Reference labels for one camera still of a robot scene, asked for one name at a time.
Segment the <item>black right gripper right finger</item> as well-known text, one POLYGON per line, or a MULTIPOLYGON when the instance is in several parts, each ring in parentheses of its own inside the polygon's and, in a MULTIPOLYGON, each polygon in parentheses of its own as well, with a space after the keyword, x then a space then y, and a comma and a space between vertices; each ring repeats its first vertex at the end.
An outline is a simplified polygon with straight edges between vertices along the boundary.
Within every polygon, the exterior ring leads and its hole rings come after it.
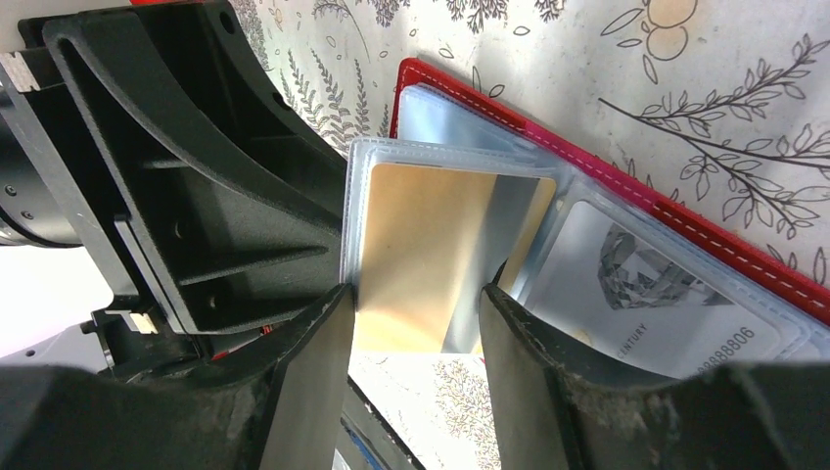
POLYGON ((829 367, 731 362, 672 380, 533 317, 493 284, 480 329, 506 469, 825 469, 829 367))

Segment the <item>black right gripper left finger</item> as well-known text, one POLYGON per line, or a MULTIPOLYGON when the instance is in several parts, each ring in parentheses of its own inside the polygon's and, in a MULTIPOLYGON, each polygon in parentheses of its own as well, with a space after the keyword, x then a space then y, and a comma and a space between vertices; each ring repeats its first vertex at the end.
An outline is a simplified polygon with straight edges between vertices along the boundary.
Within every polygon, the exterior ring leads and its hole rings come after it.
POLYGON ((328 469, 354 331, 341 284, 273 333, 176 378, 1 371, 5 469, 328 469))

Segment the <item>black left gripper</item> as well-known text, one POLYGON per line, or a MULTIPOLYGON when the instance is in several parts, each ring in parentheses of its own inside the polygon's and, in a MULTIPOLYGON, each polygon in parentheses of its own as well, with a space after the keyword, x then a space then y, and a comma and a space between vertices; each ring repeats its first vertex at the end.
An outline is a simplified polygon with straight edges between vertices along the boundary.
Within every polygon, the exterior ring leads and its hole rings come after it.
POLYGON ((3 365, 162 375, 202 356, 172 329, 279 322, 337 284, 345 159, 284 101, 229 3, 18 29, 1 49, 1 243, 82 256, 48 307, 94 302, 3 365))

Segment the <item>gold credit card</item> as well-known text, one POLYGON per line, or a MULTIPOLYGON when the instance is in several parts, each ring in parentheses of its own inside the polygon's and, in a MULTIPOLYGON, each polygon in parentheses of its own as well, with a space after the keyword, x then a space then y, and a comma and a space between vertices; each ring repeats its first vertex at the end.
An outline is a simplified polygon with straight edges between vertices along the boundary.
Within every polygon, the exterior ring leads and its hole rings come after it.
POLYGON ((527 249, 556 189, 551 177, 376 165, 356 283, 356 347, 479 352, 480 291, 527 249))

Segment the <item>red leather card holder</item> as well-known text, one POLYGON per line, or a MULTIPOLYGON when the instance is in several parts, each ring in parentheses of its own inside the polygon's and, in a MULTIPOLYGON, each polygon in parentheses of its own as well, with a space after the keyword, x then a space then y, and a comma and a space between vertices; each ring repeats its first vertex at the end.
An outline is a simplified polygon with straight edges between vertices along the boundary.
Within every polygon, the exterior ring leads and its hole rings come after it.
POLYGON ((577 202, 586 201, 724 296, 801 331, 775 358, 731 361, 828 362, 826 289, 449 74, 417 59, 402 61, 392 126, 390 138, 358 138, 350 146, 340 276, 355 288, 356 298, 370 172, 376 165, 551 177, 557 189, 532 241, 496 277, 521 306, 526 308, 531 284, 565 218, 577 202))

